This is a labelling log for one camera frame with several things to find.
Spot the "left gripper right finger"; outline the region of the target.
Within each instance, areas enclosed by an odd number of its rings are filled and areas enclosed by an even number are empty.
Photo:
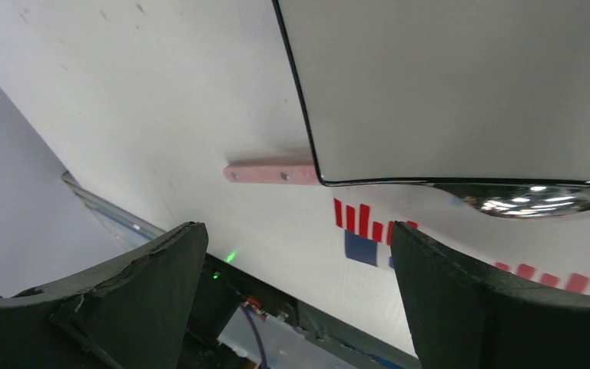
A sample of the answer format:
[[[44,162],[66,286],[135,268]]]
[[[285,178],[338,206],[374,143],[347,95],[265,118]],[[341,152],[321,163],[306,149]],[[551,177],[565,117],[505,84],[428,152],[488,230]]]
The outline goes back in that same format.
[[[424,368],[590,368],[590,296],[502,271],[404,222],[391,251]]]

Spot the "patterned cloth napkin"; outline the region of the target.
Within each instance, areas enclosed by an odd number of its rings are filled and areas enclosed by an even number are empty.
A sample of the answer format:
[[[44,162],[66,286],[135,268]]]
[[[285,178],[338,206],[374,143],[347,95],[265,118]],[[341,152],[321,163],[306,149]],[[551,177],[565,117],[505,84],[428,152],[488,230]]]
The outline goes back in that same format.
[[[393,225],[406,222],[431,238],[519,277],[590,295],[590,211],[572,194],[462,200],[410,185],[334,188],[336,226],[348,259],[386,271]]]

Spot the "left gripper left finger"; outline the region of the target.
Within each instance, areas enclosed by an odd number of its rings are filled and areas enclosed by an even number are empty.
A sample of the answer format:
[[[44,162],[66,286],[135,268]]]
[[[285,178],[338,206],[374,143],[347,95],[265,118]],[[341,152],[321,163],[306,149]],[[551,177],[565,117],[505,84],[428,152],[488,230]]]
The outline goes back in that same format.
[[[91,268],[0,297],[0,368],[175,368],[207,251],[188,222]]]

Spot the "white square plate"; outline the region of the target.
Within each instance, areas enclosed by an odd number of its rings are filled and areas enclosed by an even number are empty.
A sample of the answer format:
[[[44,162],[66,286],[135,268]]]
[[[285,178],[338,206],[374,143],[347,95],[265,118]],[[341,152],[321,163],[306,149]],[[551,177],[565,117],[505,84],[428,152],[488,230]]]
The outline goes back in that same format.
[[[590,185],[590,1],[276,1],[325,185]]]

